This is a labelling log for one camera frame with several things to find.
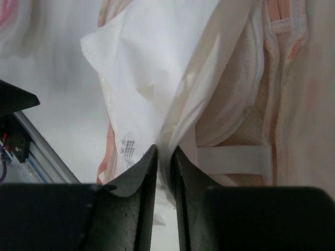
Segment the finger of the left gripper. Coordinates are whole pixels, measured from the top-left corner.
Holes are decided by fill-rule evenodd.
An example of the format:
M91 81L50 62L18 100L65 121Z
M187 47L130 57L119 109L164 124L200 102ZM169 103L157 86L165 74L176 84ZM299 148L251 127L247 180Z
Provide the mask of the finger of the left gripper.
M40 105L40 101L35 94L3 80L1 80L0 86L1 117Z

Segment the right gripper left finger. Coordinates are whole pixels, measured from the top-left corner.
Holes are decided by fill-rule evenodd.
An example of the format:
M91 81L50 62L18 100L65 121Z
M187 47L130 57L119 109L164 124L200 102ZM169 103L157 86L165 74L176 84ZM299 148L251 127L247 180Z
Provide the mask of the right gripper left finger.
M158 149L105 185L1 185L1 250L149 250Z

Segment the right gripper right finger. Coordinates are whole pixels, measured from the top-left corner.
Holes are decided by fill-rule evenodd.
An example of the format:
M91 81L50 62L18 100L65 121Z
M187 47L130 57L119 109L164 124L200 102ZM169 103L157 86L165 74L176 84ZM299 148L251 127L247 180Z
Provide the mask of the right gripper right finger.
M224 187L177 148L180 250L334 250L334 201L312 187Z

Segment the floral mesh laundry bag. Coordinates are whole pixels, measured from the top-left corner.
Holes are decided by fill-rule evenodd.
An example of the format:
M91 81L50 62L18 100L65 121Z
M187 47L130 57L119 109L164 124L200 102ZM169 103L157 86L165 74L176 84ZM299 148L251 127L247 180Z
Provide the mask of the floral mesh laundry bag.
M259 138L262 175L236 186L313 186L334 193L334 1L262 1L264 72L251 113L223 145Z

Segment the white bra from bag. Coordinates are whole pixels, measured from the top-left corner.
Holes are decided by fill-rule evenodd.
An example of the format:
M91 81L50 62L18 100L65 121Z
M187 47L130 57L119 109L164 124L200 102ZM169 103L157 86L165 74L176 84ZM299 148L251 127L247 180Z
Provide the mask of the white bra from bag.
M262 175L269 151L223 145L246 121L264 72L262 1L103 1L96 31L81 40L98 73L109 116L107 183L159 151L153 222L173 205L171 159L181 148L226 186Z

